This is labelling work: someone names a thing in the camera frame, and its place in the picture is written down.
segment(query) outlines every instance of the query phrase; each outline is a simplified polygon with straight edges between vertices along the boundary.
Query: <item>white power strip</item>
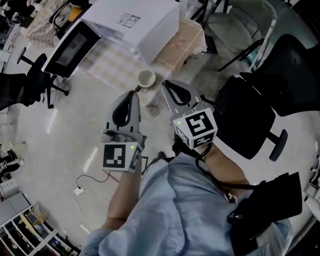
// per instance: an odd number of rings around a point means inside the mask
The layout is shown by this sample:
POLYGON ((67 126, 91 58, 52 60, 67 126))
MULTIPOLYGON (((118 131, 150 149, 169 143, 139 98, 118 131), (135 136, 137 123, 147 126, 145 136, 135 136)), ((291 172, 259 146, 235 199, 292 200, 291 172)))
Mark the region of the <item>white power strip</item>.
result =
POLYGON ((86 227, 85 225, 80 224, 80 227, 81 227, 85 232, 87 232, 88 234, 90 234, 90 233, 91 233, 90 228, 86 227))
POLYGON ((82 192, 84 192, 85 191, 85 189, 83 188, 83 187, 81 187, 81 186, 79 186, 80 188, 76 188, 73 192, 77 195, 77 196, 79 196, 82 192))

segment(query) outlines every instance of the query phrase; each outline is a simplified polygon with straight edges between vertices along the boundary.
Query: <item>white mug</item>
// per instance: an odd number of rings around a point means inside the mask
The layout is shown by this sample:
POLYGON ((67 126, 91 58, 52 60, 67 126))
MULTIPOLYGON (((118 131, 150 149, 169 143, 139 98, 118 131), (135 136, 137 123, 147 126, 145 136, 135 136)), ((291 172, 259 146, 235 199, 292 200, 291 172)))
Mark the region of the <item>white mug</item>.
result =
POLYGON ((136 92, 139 92, 142 88, 150 88, 155 84, 157 76, 151 69, 144 69, 136 76, 138 86, 135 88, 136 92))

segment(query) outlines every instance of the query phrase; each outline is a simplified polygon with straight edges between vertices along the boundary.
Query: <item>power outlet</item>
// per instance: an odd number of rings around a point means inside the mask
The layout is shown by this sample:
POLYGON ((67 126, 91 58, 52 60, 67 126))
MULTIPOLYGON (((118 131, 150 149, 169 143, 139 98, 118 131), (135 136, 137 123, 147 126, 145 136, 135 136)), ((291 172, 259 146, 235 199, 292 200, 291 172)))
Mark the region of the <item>power outlet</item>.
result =
POLYGON ((85 189, 82 187, 82 186, 79 186, 80 188, 76 188, 73 192, 77 195, 77 196, 79 196, 82 192, 84 192, 85 191, 85 189))

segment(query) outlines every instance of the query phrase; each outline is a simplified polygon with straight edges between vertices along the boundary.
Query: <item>white cube with marker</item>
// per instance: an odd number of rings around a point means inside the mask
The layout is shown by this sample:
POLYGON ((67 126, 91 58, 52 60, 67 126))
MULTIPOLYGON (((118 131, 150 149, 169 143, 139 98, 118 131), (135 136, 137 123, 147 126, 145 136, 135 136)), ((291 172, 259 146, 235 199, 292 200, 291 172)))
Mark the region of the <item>white cube with marker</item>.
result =
POLYGON ((209 107, 177 118, 172 123, 176 134, 192 150, 212 142, 218 132, 214 115, 209 107))
POLYGON ((138 142, 106 142, 103 146, 103 166, 105 171, 136 171, 143 148, 138 142))

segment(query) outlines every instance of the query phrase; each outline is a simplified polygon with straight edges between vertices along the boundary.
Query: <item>beige cloth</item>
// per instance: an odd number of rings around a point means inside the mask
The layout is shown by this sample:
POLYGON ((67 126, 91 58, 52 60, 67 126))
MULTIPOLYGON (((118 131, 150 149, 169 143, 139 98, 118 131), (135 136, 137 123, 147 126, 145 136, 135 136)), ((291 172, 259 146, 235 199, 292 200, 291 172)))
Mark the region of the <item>beige cloth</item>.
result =
MULTIPOLYGON (((54 37, 56 34, 55 26, 49 22, 49 18, 66 0, 42 0, 43 8, 35 14, 33 22, 23 33, 36 49, 54 48, 54 37)), ((70 12, 67 6, 61 16, 70 12)))
POLYGON ((164 105, 161 83, 166 79, 174 79, 189 55, 205 51, 207 45, 201 25, 193 20, 180 18, 178 32, 150 65, 133 58, 130 52, 118 44, 100 39, 79 67, 88 78, 98 78, 122 93, 136 88, 137 75, 141 70, 153 70, 156 73, 155 85, 142 89, 138 95, 147 113, 156 117, 164 105))

